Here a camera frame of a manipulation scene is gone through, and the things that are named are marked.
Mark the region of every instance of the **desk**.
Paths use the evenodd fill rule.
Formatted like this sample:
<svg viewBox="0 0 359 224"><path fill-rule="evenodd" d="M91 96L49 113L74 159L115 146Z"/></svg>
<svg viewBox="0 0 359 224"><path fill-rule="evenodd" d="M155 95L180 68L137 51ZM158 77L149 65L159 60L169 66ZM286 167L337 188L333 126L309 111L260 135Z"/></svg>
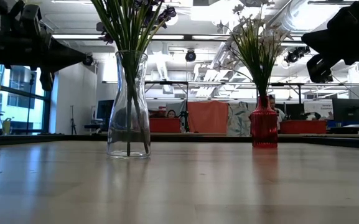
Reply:
<svg viewBox="0 0 359 224"><path fill-rule="evenodd" d="M0 146L0 223L359 223L359 149L153 142L131 161L105 149Z"/></svg>

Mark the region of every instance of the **tripod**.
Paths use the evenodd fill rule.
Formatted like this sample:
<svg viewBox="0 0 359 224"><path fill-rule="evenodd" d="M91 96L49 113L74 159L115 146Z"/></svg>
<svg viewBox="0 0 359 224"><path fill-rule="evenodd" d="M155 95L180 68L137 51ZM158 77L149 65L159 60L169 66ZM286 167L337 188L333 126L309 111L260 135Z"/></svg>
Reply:
<svg viewBox="0 0 359 224"><path fill-rule="evenodd" d="M77 135L77 130L75 129L75 124L74 124L74 105L70 106L72 108L72 135L73 135L73 131L74 133Z"/></svg>

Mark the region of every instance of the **red glass vase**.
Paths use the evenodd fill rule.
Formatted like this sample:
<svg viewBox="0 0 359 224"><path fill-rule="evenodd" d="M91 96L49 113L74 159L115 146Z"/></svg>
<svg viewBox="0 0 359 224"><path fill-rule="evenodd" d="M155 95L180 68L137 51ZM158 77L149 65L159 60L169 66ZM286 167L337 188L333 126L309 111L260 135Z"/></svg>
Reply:
<svg viewBox="0 0 359 224"><path fill-rule="evenodd" d="M253 147L277 148L277 114L271 109L267 96L258 98L250 120Z"/></svg>

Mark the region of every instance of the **clear glass vase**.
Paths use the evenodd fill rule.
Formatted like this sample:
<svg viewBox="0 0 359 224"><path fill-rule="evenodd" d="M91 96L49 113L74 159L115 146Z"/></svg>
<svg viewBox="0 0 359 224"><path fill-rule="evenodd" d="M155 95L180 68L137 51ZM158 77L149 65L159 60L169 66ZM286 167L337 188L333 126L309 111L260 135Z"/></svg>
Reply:
<svg viewBox="0 0 359 224"><path fill-rule="evenodd" d="M267 96L258 98L258 106L250 120L253 147L277 148L277 114L271 109Z"/></svg>
<svg viewBox="0 0 359 224"><path fill-rule="evenodd" d="M150 156L150 127L144 79L147 55L134 50L116 53L118 92L111 110L107 154L113 158Z"/></svg>

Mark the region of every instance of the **floral curtain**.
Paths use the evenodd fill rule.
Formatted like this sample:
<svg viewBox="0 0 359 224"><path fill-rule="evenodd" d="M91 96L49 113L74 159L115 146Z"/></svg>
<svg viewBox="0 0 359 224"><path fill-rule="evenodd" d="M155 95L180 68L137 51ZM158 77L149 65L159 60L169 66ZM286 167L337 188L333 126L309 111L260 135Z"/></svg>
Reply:
<svg viewBox="0 0 359 224"><path fill-rule="evenodd" d="M229 137L246 137L250 134L249 116L256 108L256 103L229 103L226 135Z"/></svg>

